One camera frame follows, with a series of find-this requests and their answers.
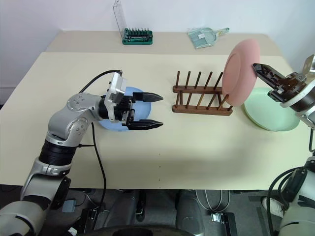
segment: floor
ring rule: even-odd
[[[0,207],[7,205],[12,201],[19,200],[21,187],[2,185],[0,190]],[[136,222],[139,225],[167,225],[175,226],[175,198],[178,190],[146,190],[147,206],[146,215],[143,222]],[[106,192],[106,208],[110,210],[115,199],[121,194],[121,190],[108,189]],[[219,200],[219,191],[207,191],[209,201],[215,205]],[[223,192],[223,204],[227,201],[227,191]],[[76,199],[77,205],[84,203],[75,208],[72,213],[64,213],[61,209],[51,210],[43,226],[41,235],[58,236],[68,229],[76,219],[81,215],[84,208],[94,208],[93,203],[84,197],[80,190],[71,190],[67,199]],[[204,191],[198,191],[201,202],[206,205]],[[231,191],[230,204],[225,212],[235,214],[237,232],[239,236],[268,236],[268,225],[266,211],[260,203],[261,197],[266,195],[266,191],[253,191],[234,193]],[[88,194],[94,204],[98,203],[101,197],[101,190],[93,190]],[[211,222],[209,213],[201,208],[203,221],[206,230],[206,236],[224,236],[224,225],[218,222]],[[273,216],[274,227],[277,229],[281,218]]]

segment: plate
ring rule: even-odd
[[[284,132],[298,126],[300,119],[291,108],[283,108],[268,96],[270,88],[254,88],[246,102],[245,112],[260,127]]]
[[[143,92],[142,90],[134,87],[126,87],[125,95],[132,96],[133,92]],[[143,102],[143,101],[136,101],[132,108],[134,109],[134,121],[140,119],[148,118],[151,112],[151,102]],[[112,123],[109,119],[104,119],[99,121],[99,123],[106,129],[115,130],[115,131],[128,131],[127,126],[122,126],[122,122],[119,121],[118,123]]]
[[[252,89],[257,76],[252,67],[259,63],[259,45],[254,39],[246,39],[235,46],[228,57],[222,77],[222,93],[228,94],[227,102],[234,107],[242,105]]]

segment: table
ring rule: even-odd
[[[204,85],[215,83],[228,55],[44,52],[0,111],[0,183],[22,185],[39,155],[51,115],[92,77],[122,69],[128,86],[155,92],[151,119],[164,122],[148,131],[114,132],[95,125],[108,188],[267,189],[281,172],[301,166],[308,152],[309,129],[303,123],[288,132],[270,132],[253,124],[243,107],[229,117],[178,114],[171,110],[177,70],[180,83],[199,71]],[[281,56],[261,56],[261,63],[283,74],[292,69]],[[108,75],[87,92],[104,94]],[[257,80],[256,87],[266,87]],[[196,104],[199,97],[192,97]],[[92,143],[91,128],[82,140]],[[93,147],[78,148],[69,177],[71,187],[102,188]]]

